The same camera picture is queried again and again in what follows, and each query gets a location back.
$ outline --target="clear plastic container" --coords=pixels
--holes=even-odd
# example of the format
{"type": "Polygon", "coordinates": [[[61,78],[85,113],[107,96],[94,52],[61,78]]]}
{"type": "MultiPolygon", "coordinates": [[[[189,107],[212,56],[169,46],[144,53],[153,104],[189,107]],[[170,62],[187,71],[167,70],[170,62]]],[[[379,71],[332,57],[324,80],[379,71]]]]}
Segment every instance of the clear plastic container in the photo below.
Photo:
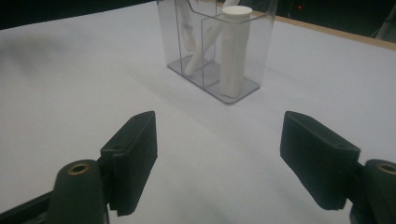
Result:
{"type": "Polygon", "coordinates": [[[170,69],[228,105],[260,88],[277,0],[157,5],[170,69]]]}

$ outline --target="white rod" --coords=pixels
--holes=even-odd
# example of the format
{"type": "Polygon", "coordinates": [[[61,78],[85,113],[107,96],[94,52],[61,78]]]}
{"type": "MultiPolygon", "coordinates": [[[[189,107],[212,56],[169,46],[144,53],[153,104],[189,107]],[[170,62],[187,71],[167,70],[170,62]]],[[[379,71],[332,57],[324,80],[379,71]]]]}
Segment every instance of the white rod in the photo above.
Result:
{"type": "MultiPolygon", "coordinates": [[[[229,6],[236,6],[238,5],[239,1],[240,0],[226,0],[223,4],[223,8],[229,6]]],[[[213,45],[213,43],[218,38],[221,32],[221,25],[221,21],[216,21],[213,26],[205,31],[205,34],[203,34],[203,45],[196,45],[194,54],[192,55],[192,58],[190,59],[186,69],[184,70],[184,73],[187,76],[191,76],[195,72],[195,70],[197,70],[198,66],[201,64],[202,56],[206,54],[206,51],[210,48],[210,46],[213,45]]]]}

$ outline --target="white cylindrical object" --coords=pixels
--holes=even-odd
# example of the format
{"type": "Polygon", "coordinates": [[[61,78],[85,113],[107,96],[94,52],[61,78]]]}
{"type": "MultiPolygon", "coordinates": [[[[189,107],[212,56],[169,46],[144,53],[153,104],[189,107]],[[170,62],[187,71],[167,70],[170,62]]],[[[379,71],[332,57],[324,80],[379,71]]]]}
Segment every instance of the white cylindrical object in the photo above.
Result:
{"type": "MultiPolygon", "coordinates": [[[[226,0],[224,2],[223,8],[229,7],[229,6],[236,6],[238,5],[240,0],[226,0]]],[[[186,69],[184,70],[185,75],[191,76],[199,67],[199,65],[202,62],[202,56],[206,54],[206,51],[210,48],[210,46],[213,45],[213,43],[216,41],[216,39],[219,36],[219,33],[221,32],[221,21],[216,21],[216,23],[207,29],[203,36],[203,45],[196,45],[196,48],[194,50],[194,54],[192,55],[192,58],[190,59],[189,63],[187,64],[186,69]]]]}
{"type": "Polygon", "coordinates": [[[250,7],[225,7],[222,25],[220,94],[238,97],[244,84],[244,70],[250,32],[250,7]]]}

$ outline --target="dark background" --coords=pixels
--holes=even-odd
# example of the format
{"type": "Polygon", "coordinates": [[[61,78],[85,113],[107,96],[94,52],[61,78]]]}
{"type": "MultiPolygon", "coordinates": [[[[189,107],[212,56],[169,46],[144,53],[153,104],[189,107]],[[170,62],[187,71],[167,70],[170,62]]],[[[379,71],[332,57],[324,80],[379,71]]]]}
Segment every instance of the dark background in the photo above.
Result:
{"type": "MultiPolygon", "coordinates": [[[[128,7],[149,0],[1,0],[0,30],[128,7]]],[[[241,0],[256,10],[266,1],[241,0]]],[[[371,36],[396,0],[279,0],[277,15],[352,34],[371,36]]]]}

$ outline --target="white plastic part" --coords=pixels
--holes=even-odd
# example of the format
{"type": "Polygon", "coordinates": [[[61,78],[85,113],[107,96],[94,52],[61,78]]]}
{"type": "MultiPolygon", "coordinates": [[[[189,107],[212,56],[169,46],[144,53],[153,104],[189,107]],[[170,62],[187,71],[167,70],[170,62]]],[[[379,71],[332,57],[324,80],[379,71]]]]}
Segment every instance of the white plastic part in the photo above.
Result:
{"type": "Polygon", "coordinates": [[[195,39],[192,35],[191,16],[189,6],[186,0],[176,0],[177,11],[181,17],[181,33],[184,47],[187,51],[193,51],[196,48],[195,39]]]}
{"type": "MultiPolygon", "coordinates": [[[[238,5],[240,0],[226,0],[223,4],[223,8],[229,7],[229,6],[236,6],[238,5]]],[[[216,23],[208,28],[205,33],[203,34],[204,37],[204,43],[203,45],[196,45],[196,48],[194,50],[194,54],[192,55],[189,63],[187,64],[186,69],[184,70],[185,75],[191,76],[198,68],[198,66],[201,64],[202,61],[202,56],[206,54],[207,50],[210,48],[210,46],[213,45],[213,43],[216,41],[218,38],[220,32],[221,32],[221,21],[216,21],[216,23]]]]}
{"type": "Polygon", "coordinates": [[[244,85],[250,7],[225,7],[221,41],[220,94],[236,98],[244,85]]]}

